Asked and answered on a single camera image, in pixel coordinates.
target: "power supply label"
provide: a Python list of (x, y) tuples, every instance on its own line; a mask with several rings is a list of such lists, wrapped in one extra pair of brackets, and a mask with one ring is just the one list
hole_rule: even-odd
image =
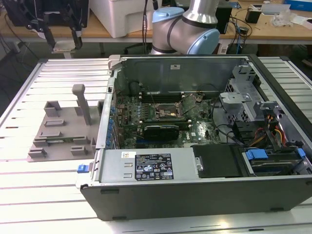
[(171, 154), (136, 155), (135, 179), (174, 179)]

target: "white box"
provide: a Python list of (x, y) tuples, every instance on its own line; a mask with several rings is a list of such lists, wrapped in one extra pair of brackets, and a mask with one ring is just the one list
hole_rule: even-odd
[[(157, 0), (159, 8), (162, 0)], [(90, 8), (113, 38), (142, 30), (145, 0), (90, 0)], [(147, 3), (147, 29), (152, 29), (153, 1)]]

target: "blue clip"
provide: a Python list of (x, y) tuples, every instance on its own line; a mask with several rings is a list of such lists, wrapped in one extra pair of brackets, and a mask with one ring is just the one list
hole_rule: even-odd
[(301, 149), (301, 148), (298, 148), (298, 149), (297, 149), (297, 153), (299, 154), (299, 156), (300, 156), (302, 159), (304, 159), (304, 157), (306, 156), (306, 152), (304, 152), (304, 150)]
[(263, 149), (254, 149), (246, 152), (248, 160), (252, 159), (268, 159), (268, 155)]
[(115, 106), (112, 106), (111, 107), (111, 114), (115, 114), (115, 112), (116, 112), (116, 108), (115, 108)]
[(81, 164), (78, 166), (77, 173), (89, 173), (89, 166)]

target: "wooden desk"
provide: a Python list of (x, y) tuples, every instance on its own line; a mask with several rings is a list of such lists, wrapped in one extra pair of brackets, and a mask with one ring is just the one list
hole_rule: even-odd
[[(253, 2), (240, 1), (241, 9), (233, 9), (232, 15), (235, 16), (237, 11), (247, 9)], [(247, 11), (240, 11), (237, 14), (237, 18), (245, 20)], [(312, 12), (293, 11), (300, 16), (306, 16), (312, 18)], [(14, 37), (6, 22), (3, 14), (0, 17), (0, 30), (2, 35), (7, 41), (17, 41)], [(250, 24), (253, 28), (253, 33), (246, 40), (247, 44), (312, 44), (312, 31), (307, 28), (294, 24), (293, 27), (274, 27), (271, 25), (270, 20), (272, 16), (260, 15), (257, 24)], [(38, 35), (32, 31), (27, 30), (24, 27), (14, 27), (10, 22), (13, 30), (21, 37), (23, 41), (39, 42), (45, 41), (38, 37)], [(67, 27), (51, 27), (52, 33), (56, 40), (68, 40), (71, 39), (71, 32)], [(153, 31), (147, 32), (147, 42), (152, 42)], [(220, 49), (227, 47), (235, 36), (235, 28), (232, 24), (229, 24), (226, 34), (220, 35)], [(123, 38), (112, 38), (108, 31), (103, 27), (96, 16), (91, 13), (88, 23), (88, 27), (83, 30), (82, 37), (84, 42), (141, 42), (142, 32), (129, 33)]]

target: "yellow wire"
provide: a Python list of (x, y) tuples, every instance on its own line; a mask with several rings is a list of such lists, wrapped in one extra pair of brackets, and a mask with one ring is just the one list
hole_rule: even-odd
[(283, 144), (283, 136), (280, 130), (275, 129), (276, 132), (279, 133), (279, 135), (281, 136), (281, 144)]
[(263, 135), (262, 137), (260, 137), (258, 140), (254, 141), (253, 143), (251, 143), (249, 146), (253, 146), (255, 144), (257, 144), (258, 142), (262, 141), (265, 138), (266, 135)]

